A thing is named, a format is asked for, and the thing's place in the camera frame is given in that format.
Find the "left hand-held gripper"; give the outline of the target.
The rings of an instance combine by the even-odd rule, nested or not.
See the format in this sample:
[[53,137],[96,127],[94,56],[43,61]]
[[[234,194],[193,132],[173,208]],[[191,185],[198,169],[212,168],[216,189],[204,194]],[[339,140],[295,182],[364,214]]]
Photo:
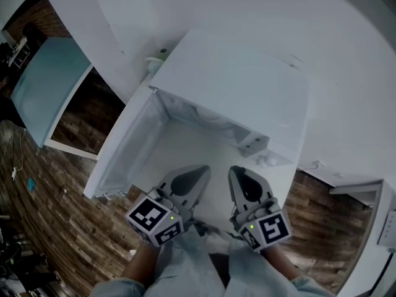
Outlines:
[[160,247],[185,233],[193,223],[211,178],[208,165],[170,171],[148,194],[142,194],[126,214],[127,222],[150,244]]

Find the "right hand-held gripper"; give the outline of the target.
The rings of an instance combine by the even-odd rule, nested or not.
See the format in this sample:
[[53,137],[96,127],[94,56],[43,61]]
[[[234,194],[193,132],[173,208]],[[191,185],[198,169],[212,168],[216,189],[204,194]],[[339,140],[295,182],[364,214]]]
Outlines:
[[231,200],[238,209],[230,221],[253,251],[259,252],[291,237],[288,218],[264,177],[234,165],[229,169],[228,182]]

